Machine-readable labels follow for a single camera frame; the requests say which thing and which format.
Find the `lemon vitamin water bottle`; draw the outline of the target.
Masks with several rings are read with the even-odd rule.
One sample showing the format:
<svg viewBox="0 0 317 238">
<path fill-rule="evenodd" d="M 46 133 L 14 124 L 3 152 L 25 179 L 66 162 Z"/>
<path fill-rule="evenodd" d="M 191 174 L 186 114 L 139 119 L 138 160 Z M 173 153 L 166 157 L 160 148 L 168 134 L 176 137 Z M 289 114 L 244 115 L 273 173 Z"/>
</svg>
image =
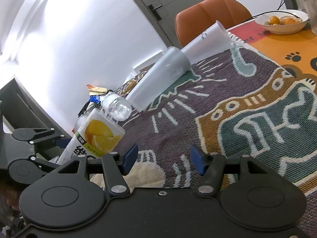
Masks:
<svg viewBox="0 0 317 238">
<path fill-rule="evenodd" d="M 124 97 L 114 92 L 105 95 L 100 107 L 94 108 L 75 132 L 58 164 L 63 165 L 76 156 L 96 159 L 112 152 L 125 135 L 118 123 L 128 119 L 131 112 L 132 107 Z"/>
</svg>

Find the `frosted cup near bottle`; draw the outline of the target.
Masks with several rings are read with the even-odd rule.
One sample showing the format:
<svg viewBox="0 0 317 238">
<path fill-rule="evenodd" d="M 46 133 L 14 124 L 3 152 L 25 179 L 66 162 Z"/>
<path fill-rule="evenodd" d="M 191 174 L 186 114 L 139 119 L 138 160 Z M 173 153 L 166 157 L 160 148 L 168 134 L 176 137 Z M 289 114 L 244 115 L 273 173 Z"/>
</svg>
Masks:
<svg viewBox="0 0 317 238">
<path fill-rule="evenodd" d="M 126 100 L 141 112 L 190 68 L 191 63 L 185 54 L 176 47 L 169 47 L 132 89 Z"/>
</svg>

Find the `frosted cup near chair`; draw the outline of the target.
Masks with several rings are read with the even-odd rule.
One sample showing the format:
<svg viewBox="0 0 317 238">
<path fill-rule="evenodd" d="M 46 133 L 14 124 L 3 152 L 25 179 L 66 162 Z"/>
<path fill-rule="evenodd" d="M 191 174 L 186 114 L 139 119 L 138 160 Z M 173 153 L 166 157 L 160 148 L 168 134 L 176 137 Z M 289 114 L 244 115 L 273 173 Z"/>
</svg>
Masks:
<svg viewBox="0 0 317 238">
<path fill-rule="evenodd" d="M 182 48 L 182 52 L 191 64 L 195 64 L 233 47 L 232 39 L 229 37 L 227 30 L 217 20 Z"/>
</svg>

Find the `dark woven patterned blanket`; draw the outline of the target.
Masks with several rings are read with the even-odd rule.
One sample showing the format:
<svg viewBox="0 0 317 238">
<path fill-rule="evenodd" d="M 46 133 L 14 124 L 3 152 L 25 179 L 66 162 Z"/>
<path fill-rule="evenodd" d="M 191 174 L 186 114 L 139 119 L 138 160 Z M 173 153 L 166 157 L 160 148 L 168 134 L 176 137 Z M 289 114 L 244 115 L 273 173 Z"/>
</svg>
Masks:
<svg viewBox="0 0 317 238">
<path fill-rule="evenodd" d="M 249 155 L 316 192 L 316 79 L 236 47 L 202 60 L 122 123 L 122 151 L 139 145 L 130 188 L 198 182 L 190 146 L 230 159 Z"/>
</svg>

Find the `white foam packaging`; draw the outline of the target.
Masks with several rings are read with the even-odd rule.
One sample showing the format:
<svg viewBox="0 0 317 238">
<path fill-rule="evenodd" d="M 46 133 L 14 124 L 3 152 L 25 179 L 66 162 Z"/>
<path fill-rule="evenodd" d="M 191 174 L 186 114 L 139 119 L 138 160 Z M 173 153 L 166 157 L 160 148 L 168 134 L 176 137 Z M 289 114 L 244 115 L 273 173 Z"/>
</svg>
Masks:
<svg viewBox="0 0 317 238">
<path fill-rule="evenodd" d="M 153 54 L 149 58 L 143 60 L 141 63 L 133 67 L 133 71 L 137 74 L 139 74 L 143 69 L 146 67 L 149 67 L 150 65 L 153 65 L 156 63 L 163 55 L 163 51 L 160 50 L 157 53 Z"/>
</svg>

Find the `orange cat table mat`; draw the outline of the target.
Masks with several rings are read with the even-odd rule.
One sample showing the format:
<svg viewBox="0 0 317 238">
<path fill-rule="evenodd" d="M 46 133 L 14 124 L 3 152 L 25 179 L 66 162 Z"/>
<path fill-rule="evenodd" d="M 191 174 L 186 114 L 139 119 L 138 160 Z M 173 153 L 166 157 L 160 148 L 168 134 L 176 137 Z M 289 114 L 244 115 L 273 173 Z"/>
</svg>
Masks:
<svg viewBox="0 0 317 238">
<path fill-rule="evenodd" d="M 270 33 L 255 21 L 237 25 L 229 31 L 236 40 L 272 59 L 316 92 L 316 35 L 308 25 L 291 35 Z"/>
</svg>

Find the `orange upholstered chair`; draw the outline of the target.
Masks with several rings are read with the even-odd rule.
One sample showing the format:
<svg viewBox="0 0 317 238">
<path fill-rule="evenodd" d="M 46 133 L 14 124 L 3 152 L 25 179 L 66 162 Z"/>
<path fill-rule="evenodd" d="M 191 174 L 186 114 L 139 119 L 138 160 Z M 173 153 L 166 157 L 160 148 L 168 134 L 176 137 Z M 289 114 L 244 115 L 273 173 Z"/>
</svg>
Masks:
<svg viewBox="0 0 317 238">
<path fill-rule="evenodd" d="M 184 47 L 216 21 L 229 29 L 250 18 L 250 11 L 236 0 L 204 0 L 175 16 L 176 36 Z"/>
</svg>

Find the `white fruit bowl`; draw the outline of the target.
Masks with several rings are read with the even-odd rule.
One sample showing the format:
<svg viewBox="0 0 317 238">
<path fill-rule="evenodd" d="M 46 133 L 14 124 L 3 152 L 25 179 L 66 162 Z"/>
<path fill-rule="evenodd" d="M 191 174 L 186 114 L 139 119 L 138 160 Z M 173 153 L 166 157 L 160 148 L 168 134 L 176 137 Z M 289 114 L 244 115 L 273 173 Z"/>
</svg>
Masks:
<svg viewBox="0 0 317 238">
<path fill-rule="evenodd" d="M 255 18 L 255 23 L 277 35 L 300 32 L 308 23 L 308 15 L 299 10 L 270 11 Z"/>
</svg>

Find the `black power adapter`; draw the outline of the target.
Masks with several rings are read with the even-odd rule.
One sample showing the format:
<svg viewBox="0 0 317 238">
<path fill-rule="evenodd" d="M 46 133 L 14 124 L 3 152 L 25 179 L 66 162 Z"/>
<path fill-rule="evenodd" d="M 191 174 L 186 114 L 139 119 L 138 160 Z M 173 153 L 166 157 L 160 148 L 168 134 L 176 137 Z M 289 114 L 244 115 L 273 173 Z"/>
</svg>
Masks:
<svg viewBox="0 0 317 238">
<path fill-rule="evenodd" d="M 284 4 L 286 6 L 286 9 L 288 10 L 297 10 L 298 9 L 298 5 L 296 0 L 283 0 Z"/>
</svg>

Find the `ribbed clear glass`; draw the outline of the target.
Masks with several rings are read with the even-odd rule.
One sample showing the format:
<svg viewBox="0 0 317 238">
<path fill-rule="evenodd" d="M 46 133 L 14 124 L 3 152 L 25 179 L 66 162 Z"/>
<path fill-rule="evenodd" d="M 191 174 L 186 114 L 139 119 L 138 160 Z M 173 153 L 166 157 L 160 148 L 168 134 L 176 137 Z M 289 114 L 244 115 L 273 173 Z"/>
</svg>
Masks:
<svg viewBox="0 0 317 238">
<path fill-rule="evenodd" d="M 317 35 L 317 7 L 316 0 L 302 0 L 309 18 L 310 28 Z"/>
</svg>

